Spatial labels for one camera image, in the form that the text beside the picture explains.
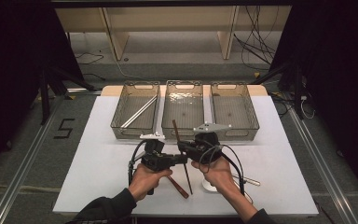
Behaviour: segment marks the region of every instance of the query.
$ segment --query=black panel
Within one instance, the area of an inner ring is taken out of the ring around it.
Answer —
[[[316,50],[308,89],[358,177],[358,4],[340,4]]]
[[[47,65],[83,80],[55,10],[0,1],[0,151],[38,94]]]

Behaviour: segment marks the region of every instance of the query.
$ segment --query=white table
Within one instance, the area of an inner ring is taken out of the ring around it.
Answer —
[[[204,100],[207,108],[210,106],[209,99],[205,97]],[[245,191],[253,198],[257,209],[265,208],[270,215],[316,216],[318,211],[272,100],[269,96],[252,96],[252,101],[260,124],[255,140],[232,145],[226,143],[240,157],[244,175],[261,182],[260,187],[246,184]],[[97,97],[53,212],[77,213],[93,199],[114,197],[128,186],[128,162],[140,141],[115,138],[110,123],[117,102],[118,96]],[[162,115],[163,106],[159,108]],[[208,120],[211,114],[208,109],[205,111]],[[223,150],[236,161],[228,149]],[[163,152],[179,153],[177,146],[170,142],[167,142]],[[189,193],[183,165],[176,165],[172,170],[173,179]],[[220,194],[203,188],[200,171],[190,164],[187,170],[193,195],[184,199],[168,179],[162,178],[154,195],[138,202],[132,214],[136,217],[237,215]]]

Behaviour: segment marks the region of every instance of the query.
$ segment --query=gray carpet floor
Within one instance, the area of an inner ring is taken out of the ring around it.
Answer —
[[[120,63],[120,65],[121,72],[114,63],[82,64],[80,67],[83,74],[94,74],[104,78],[102,80],[93,75],[85,75],[86,81],[97,88],[122,84],[129,79],[137,79],[123,76],[122,72],[131,76],[159,80],[161,83],[167,79],[198,79],[203,80],[204,83],[216,80],[251,82],[255,79],[255,70],[242,63]],[[265,64],[253,65],[268,68]],[[266,89],[271,92],[278,91],[277,80],[279,80],[279,76],[269,80],[265,85]],[[68,88],[78,88],[77,85],[69,81],[66,81],[65,85]],[[54,214],[52,208],[76,153],[97,95],[73,93],[73,96],[73,99],[66,99],[59,106],[31,170],[9,209],[5,223],[64,223],[72,218]],[[277,102],[276,109],[277,113],[281,114],[286,108]],[[0,155],[0,199],[36,137],[42,118],[41,111],[41,102],[36,98],[22,125],[11,139],[11,150],[3,151]],[[59,130],[63,119],[70,119],[64,124],[72,128],[72,132],[69,138],[61,139],[57,136],[67,134],[67,132]],[[330,217],[334,223],[344,223],[293,119],[287,113],[282,115],[281,121],[310,193],[325,213],[320,212],[319,216],[309,218],[274,217],[274,219],[278,223],[332,223],[329,220]],[[353,213],[358,217],[358,181],[356,176],[345,159],[336,153],[337,146],[324,125],[323,119],[319,118],[316,113],[313,119],[304,119],[304,121],[325,160],[328,161],[335,179],[351,203]],[[138,218],[138,223],[222,222],[241,223],[237,218]]]

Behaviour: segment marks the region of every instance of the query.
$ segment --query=wire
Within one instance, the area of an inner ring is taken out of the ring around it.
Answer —
[[[304,102],[305,102],[305,100],[302,100],[302,101],[301,101],[301,110],[302,110],[304,116],[305,116],[307,119],[313,119],[313,117],[315,117],[315,110],[313,110],[312,116],[308,117],[307,113],[304,111],[304,107],[303,107]]]
[[[138,149],[139,147],[145,143],[147,140],[144,139],[142,140],[138,146],[136,146],[135,150],[133,151],[133,154],[132,154],[132,157],[131,157],[131,160],[129,161],[129,185],[131,184],[132,182],[132,178],[133,178],[133,165],[135,164],[135,157],[136,157],[136,153],[138,152]]]
[[[115,63],[117,64],[117,67],[118,67],[118,70],[120,71],[121,75],[123,77],[133,77],[133,78],[139,78],[141,80],[145,80],[145,81],[156,81],[156,80],[153,80],[153,79],[150,79],[150,78],[144,78],[144,77],[137,77],[137,76],[131,76],[131,75],[127,75],[123,72],[123,70],[121,70],[121,66],[120,64],[118,63],[117,60],[115,60]]]
[[[290,109],[293,108],[293,105],[294,105],[293,100],[283,99],[279,94],[276,94],[276,93],[273,93],[273,92],[268,92],[268,95],[271,96],[271,99],[275,104],[282,104],[284,106],[284,109],[285,109],[284,112],[283,113],[278,113],[278,115],[280,116],[280,119],[284,115],[286,115],[289,112]]]
[[[249,19],[251,20],[251,23],[252,23],[252,30],[251,30],[251,33],[249,34],[248,38],[246,39],[246,41],[242,41],[240,40],[235,34],[234,36],[236,37],[237,41],[241,44],[242,46],[242,52],[241,52],[241,60],[243,62],[243,64],[245,64],[245,66],[249,67],[249,68],[252,68],[252,69],[257,69],[257,70],[268,70],[268,69],[265,69],[265,68],[256,68],[256,67],[253,67],[253,66],[250,66],[248,64],[245,63],[244,59],[243,59],[243,52],[244,50],[246,49],[248,51],[248,55],[249,53],[252,53],[254,56],[256,56],[257,58],[259,58],[260,60],[262,60],[264,63],[267,63],[267,64],[270,64],[269,60],[268,60],[268,57],[267,55],[270,57],[270,58],[274,58],[274,52],[275,52],[275,49],[269,47],[265,40],[269,37],[269,35],[271,34],[271,32],[273,31],[273,28],[277,22],[277,19],[278,19],[278,15],[279,15],[279,7],[277,7],[277,13],[276,13],[276,16],[275,16],[275,20],[274,22],[272,23],[272,26],[271,26],[271,29],[269,30],[268,34],[266,37],[261,37],[261,34],[260,34],[260,28],[259,28],[259,16],[260,16],[260,11],[261,11],[261,7],[260,6],[257,6],[255,8],[255,11],[253,13],[253,15],[251,15],[250,11],[249,11],[249,8],[248,7],[245,7],[246,9],[246,12],[248,13],[248,16],[249,16]],[[254,38],[254,44],[253,45],[250,45],[248,44],[248,41],[250,40],[251,36]],[[259,48],[255,46],[255,41],[258,42],[259,44]],[[258,55],[257,53],[255,53],[254,51],[252,51],[250,48],[253,48],[253,49],[257,49],[259,50],[261,53],[263,53],[263,57],[261,57],[260,55]]]
[[[240,165],[240,168],[241,168],[242,177],[244,177],[244,175],[243,175],[243,169],[242,169],[242,164],[241,164],[240,158],[238,158],[237,153],[235,153],[235,151],[234,151],[231,147],[229,147],[229,146],[227,146],[227,145],[222,145],[222,146],[223,146],[223,147],[228,147],[228,148],[231,150],[231,152],[234,154],[235,158],[237,158],[238,164]]]
[[[315,199],[313,199],[313,201],[315,202],[316,204],[316,207],[318,208],[318,210],[322,211],[324,213],[324,215],[328,218],[328,220],[330,221],[330,223],[332,224],[336,224],[336,222],[327,214],[327,212],[321,207],[321,205],[316,202]]]
[[[100,76],[95,75],[95,74],[93,74],[93,73],[85,73],[85,74],[83,74],[83,76],[94,76],[94,77],[100,78],[100,79],[103,80],[103,81],[106,81],[106,78],[100,77]]]
[[[86,55],[86,54],[89,54],[89,55],[92,55],[92,56],[98,56],[98,57],[100,57],[100,58],[98,58],[98,59],[96,59],[96,60],[94,60],[94,61],[91,61],[91,62],[89,62],[89,63],[79,63],[79,64],[91,64],[91,63],[98,62],[98,61],[100,61],[100,60],[103,58],[103,55],[102,55],[102,54],[92,54],[92,53],[88,53],[88,52],[82,53],[82,54],[80,54],[79,56],[77,56],[76,58],[81,58],[81,57],[83,57],[83,55]]]
[[[211,155],[211,157],[210,157],[210,159],[209,159],[208,169],[206,170],[206,172],[203,172],[203,171],[201,170],[201,161],[202,161],[202,159],[204,158],[204,156],[205,156],[206,154],[208,154],[210,151],[214,150],[215,148],[216,148],[216,146],[209,148],[206,152],[202,153],[202,155],[201,155],[201,157],[200,157],[199,170],[200,170],[203,174],[208,174],[209,169],[211,168],[212,157],[213,157],[213,155],[214,155],[214,153],[215,153],[216,150],[213,152],[213,154]]]
[[[245,189],[243,188],[243,176],[241,175],[241,171],[240,169],[238,169],[238,166],[234,163],[234,161],[232,161],[226,154],[224,154],[222,152],[222,156],[234,167],[234,169],[237,171],[238,173],[238,178],[240,181],[240,191],[242,195],[245,195]]]

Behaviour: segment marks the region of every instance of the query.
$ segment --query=black handle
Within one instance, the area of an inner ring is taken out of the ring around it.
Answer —
[[[153,195],[154,194],[154,189],[151,189],[147,192],[147,195]]]

